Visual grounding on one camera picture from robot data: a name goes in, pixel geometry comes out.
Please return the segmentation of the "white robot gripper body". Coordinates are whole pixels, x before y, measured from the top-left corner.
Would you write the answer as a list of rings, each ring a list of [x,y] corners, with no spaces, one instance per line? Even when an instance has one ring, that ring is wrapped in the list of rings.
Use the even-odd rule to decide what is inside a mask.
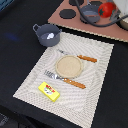
[[[128,21],[128,0],[113,0],[120,11],[119,17]]]

